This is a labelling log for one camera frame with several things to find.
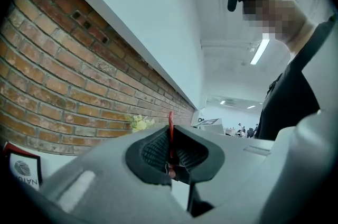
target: red handle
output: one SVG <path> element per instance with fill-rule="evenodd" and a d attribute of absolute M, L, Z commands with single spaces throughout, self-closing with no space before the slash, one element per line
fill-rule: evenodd
<path fill-rule="evenodd" d="M 169 131 L 170 131 L 170 142 L 174 141 L 174 112 L 169 112 Z M 174 150 L 170 150 L 170 157 L 174 158 Z"/>

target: framed sign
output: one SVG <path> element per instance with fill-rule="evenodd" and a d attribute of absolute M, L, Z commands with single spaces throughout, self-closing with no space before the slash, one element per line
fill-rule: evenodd
<path fill-rule="evenodd" d="M 42 184 L 40 157 L 13 150 L 8 150 L 6 156 L 13 176 L 38 190 Z"/>

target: yellow flower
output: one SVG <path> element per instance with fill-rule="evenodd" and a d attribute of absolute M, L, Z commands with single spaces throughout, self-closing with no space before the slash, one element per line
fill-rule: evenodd
<path fill-rule="evenodd" d="M 147 128 L 147 123 L 145 121 L 140 120 L 136 123 L 136 127 L 135 127 L 136 130 L 140 131 L 146 128 Z"/>

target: ceiling light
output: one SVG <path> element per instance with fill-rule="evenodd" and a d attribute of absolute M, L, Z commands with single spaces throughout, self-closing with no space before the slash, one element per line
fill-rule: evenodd
<path fill-rule="evenodd" d="M 263 52 L 265 51 L 266 47 L 268 46 L 268 43 L 270 42 L 270 39 L 268 38 L 268 35 L 269 34 L 265 34 L 265 33 L 263 34 L 262 42 L 259 45 L 258 50 L 257 50 L 255 56 L 253 56 L 253 59 L 250 62 L 250 64 L 255 65 L 259 61 L 260 57 L 262 56 Z"/>

